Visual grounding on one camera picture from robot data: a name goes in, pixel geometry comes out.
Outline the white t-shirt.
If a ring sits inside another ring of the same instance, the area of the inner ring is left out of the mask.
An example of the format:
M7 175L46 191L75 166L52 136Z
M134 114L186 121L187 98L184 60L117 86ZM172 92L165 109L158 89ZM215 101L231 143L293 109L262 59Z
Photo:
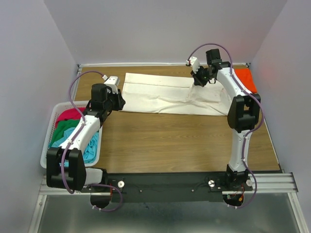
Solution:
M195 86L192 78L126 73L125 112L226 116L231 98L219 83Z

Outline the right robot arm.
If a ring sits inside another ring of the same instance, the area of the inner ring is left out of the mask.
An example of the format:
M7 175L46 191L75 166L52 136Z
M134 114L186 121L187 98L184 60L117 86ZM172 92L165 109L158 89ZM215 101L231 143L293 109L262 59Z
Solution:
M227 122L232 129L231 157L226 168L224 186L235 190L248 180L248 150L251 135L259 122L261 97L253 94L239 80L230 62L222 61L219 49L206 52L207 67L198 58L190 56L186 65L192 68L194 84L204 87L212 80L219 82L232 99Z

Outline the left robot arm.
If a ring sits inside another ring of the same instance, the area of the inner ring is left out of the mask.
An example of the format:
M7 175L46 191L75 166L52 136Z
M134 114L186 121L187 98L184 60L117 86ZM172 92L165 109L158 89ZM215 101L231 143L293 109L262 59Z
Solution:
M72 134L59 146L47 151L47 185L64 188L69 193L91 185L96 191L107 188L106 171L86 168L83 153L93 135L100 130L112 111L120 111L125 105L116 83L98 83L91 88L91 99Z

